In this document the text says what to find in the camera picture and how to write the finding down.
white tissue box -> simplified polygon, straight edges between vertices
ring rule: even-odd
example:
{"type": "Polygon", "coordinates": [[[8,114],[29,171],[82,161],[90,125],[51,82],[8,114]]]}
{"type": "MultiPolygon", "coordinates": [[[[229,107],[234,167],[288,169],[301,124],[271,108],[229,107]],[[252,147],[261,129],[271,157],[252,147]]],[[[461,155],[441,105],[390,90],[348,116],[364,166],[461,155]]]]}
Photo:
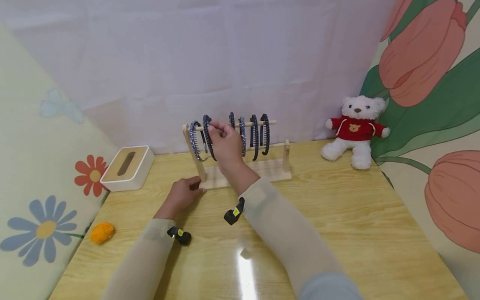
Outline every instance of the white tissue box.
{"type": "Polygon", "coordinates": [[[154,159],[155,154],[149,146],[122,148],[100,183],[112,192],[137,190],[144,185],[154,159]]]}

white teddy bear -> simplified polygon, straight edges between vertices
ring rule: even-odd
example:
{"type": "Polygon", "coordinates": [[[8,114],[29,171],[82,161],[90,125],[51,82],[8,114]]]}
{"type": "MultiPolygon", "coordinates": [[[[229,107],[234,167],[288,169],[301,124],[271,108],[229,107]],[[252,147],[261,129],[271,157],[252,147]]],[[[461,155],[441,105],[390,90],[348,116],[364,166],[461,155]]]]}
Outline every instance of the white teddy bear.
{"type": "Polygon", "coordinates": [[[372,161],[370,139],[387,137],[390,129],[375,122],[385,109],[382,98],[347,97],[343,102],[342,117],[328,119],[325,127],[336,130],[337,138],[322,149],[322,156],[330,161],[339,158],[347,149],[353,149],[352,166],[368,169],[372,161]]]}

wooden headband rack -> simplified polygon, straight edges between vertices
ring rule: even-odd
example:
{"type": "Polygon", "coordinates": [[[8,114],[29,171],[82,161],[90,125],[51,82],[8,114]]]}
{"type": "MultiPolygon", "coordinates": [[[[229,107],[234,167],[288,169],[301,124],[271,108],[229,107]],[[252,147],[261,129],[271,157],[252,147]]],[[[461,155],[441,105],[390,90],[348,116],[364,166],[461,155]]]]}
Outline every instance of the wooden headband rack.
{"type": "MultiPolygon", "coordinates": [[[[275,125],[276,120],[270,120],[269,125],[275,125]]],[[[258,126],[263,125],[263,121],[258,122],[258,126]]],[[[239,123],[235,124],[235,128],[240,126],[239,123]]],[[[245,122],[245,127],[252,127],[253,122],[245,122]]],[[[204,131],[202,126],[195,127],[196,132],[204,131]]],[[[205,167],[203,162],[199,161],[195,153],[193,151],[192,144],[190,143],[190,125],[184,124],[183,125],[183,136],[185,137],[185,142],[187,143],[188,149],[190,154],[192,155],[193,163],[197,168],[198,175],[202,182],[200,183],[200,187],[210,190],[210,189],[220,189],[230,186],[228,180],[223,176],[222,172],[217,165],[211,167],[205,167]]],[[[292,174],[290,172],[290,142],[285,140],[283,143],[277,144],[270,144],[270,149],[272,148],[279,148],[283,147],[283,155],[281,159],[262,159],[259,161],[251,161],[247,162],[247,166],[249,166],[252,170],[254,170],[260,177],[267,178],[271,182],[275,181],[285,181],[291,180],[292,174]]],[[[265,146],[258,146],[259,151],[265,149],[265,146]]],[[[246,151],[254,151],[255,147],[246,147],[246,151]]]]}

wall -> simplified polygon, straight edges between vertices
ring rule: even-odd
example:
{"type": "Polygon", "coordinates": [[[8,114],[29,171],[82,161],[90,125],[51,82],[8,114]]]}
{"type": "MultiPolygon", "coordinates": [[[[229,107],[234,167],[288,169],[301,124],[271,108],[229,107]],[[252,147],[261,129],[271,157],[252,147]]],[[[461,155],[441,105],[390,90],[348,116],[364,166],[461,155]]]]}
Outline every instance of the wall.
{"type": "Polygon", "coordinates": [[[98,212],[117,148],[0,23],[0,298],[46,299],[98,212]]]}
{"type": "Polygon", "coordinates": [[[398,0],[362,87],[388,102],[372,156],[480,299],[480,0],[398,0]]]}
{"type": "Polygon", "coordinates": [[[280,120],[272,142],[330,135],[358,94],[392,0],[0,1],[0,19],[118,146],[187,151],[204,114],[280,120]]]}

wooden lid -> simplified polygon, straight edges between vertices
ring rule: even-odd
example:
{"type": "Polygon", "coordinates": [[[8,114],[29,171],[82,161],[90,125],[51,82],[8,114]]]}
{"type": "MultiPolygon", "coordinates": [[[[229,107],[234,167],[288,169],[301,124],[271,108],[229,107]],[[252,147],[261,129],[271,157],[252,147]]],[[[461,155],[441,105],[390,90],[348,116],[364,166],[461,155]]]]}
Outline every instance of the wooden lid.
{"type": "Polygon", "coordinates": [[[120,149],[107,169],[102,181],[130,180],[134,177],[142,162],[147,146],[126,147],[120,149]]]}

